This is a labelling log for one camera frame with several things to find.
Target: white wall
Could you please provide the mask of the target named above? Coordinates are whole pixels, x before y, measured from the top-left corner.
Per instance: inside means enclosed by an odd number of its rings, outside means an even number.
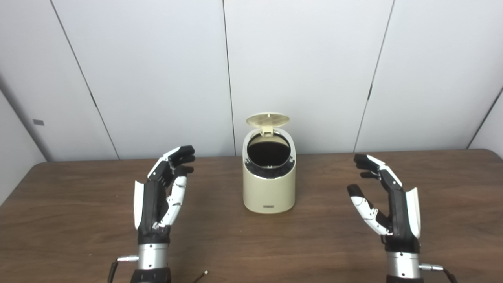
[[[502,11],[396,0],[356,151],[465,149],[503,86]]]
[[[221,0],[55,0],[120,158],[234,155]]]
[[[264,111],[300,154],[465,148],[503,85],[503,2],[392,3],[5,0],[0,87],[51,160],[239,154]]]
[[[236,148],[272,111],[298,153],[352,152],[392,0],[224,4]]]
[[[0,87],[50,160],[117,159],[49,0],[0,1]]]
[[[492,150],[503,158],[503,99],[501,96],[494,104],[470,148]]]
[[[0,92],[0,204],[26,173],[45,158]]]

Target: brown tabletop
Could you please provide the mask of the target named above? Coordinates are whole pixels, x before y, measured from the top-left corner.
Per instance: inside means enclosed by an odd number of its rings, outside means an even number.
[[[419,189],[422,262],[459,283],[503,281],[503,162],[485,150],[374,153],[406,189]],[[360,179],[353,154],[300,155],[295,206],[259,215],[242,203],[241,157],[198,158],[173,225],[174,283],[385,282],[379,236],[346,186],[358,183],[387,213],[376,180]],[[43,163],[0,206],[0,281],[106,282],[110,263],[136,254],[134,180],[154,160]],[[135,263],[119,265],[129,282]],[[425,273],[426,283],[448,282]]]

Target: panel seam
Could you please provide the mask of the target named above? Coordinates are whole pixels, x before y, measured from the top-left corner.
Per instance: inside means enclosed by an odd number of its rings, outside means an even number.
[[[356,146],[358,144],[358,139],[360,138],[360,132],[362,131],[363,120],[365,119],[365,113],[367,112],[367,106],[369,104],[370,95],[372,93],[372,87],[374,86],[374,79],[377,73],[377,67],[379,66],[379,60],[381,59],[382,48],[384,46],[384,40],[386,39],[386,34],[388,33],[389,22],[391,21],[391,15],[393,14],[393,8],[395,7],[395,0],[391,4],[391,9],[389,11],[388,22],[386,23],[386,29],[384,30],[384,36],[382,37],[381,48],[379,49],[379,55],[377,56],[376,66],[374,68],[374,74],[372,75],[372,81],[370,82],[369,95],[367,96],[367,101],[365,101],[365,107],[363,108],[362,120],[360,121],[360,127],[358,128],[358,134],[356,135],[355,146],[353,147],[353,152],[356,152]]]
[[[73,54],[73,57],[75,58],[75,61],[77,62],[77,66],[78,66],[78,69],[80,71],[80,74],[82,75],[82,78],[84,79],[84,82],[86,83],[86,87],[89,91],[89,95],[91,96],[91,99],[93,100],[93,103],[96,107],[96,110],[98,111],[98,114],[100,116],[100,119],[101,119],[101,122],[103,123],[103,127],[105,127],[105,131],[107,132],[107,135],[108,135],[108,138],[110,140],[110,143],[112,144],[112,147],[114,148],[114,151],[115,151],[115,154],[117,155],[117,159],[121,159],[119,157],[119,153],[117,152],[117,149],[115,148],[115,144],[114,144],[114,141],[112,140],[112,137],[110,136],[110,132],[108,132],[108,128],[107,128],[107,125],[105,124],[105,121],[103,119],[103,116],[101,115],[101,111],[96,103],[96,100],[93,96],[93,92],[91,91],[91,88],[89,87],[89,84],[88,84],[88,81],[84,75],[84,72],[82,71],[82,67],[80,66],[80,62],[78,61],[77,59],[77,55],[75,54],[75,50],[73,49],[73,46],[70,42],[70,38],[68,37],[68,34],[66,33],[66,30],[63,26],[63,22],[61,21],[61,18],[59,17],[59,14],[58,14],[58,11],[56,10],[56,6],[54,5],[54,2],[53,0],[49,0],[51,2],[51,5],[52,5],[52,9],[54,10],[54,13],[56,14],[56,17],[58,18],[58,22],[59,22],[59,25],[61,27],[61,29],[63,30],[63,34],[66,38],[66,41],[68,42],[68,45],[70,46],[70,50],[71,50],[71,53]]]
[[[222,0],[222,10],[223,10],[223,28],[225,33],[225,53],[227,55],[227,76],[229,78],[229,98],[230,98],[230,117],[232,120],[232,139],[234,141],[234,156],[237,156],[236,151],[236,130],[234,128],[234,108],[232,107],[232,90],[230,86],[230,66],[229,66],[229,45],[227,43],[227,22],[225,20],[225,0]]]

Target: trash can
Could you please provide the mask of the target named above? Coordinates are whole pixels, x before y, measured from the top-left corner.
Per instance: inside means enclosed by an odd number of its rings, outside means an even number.
[[[295,203],[295,146],[282,129],[290,121],[279,113],[260,113],[246,122],[257,129],[243,143],[243,202],[263,214],[289,210]]]

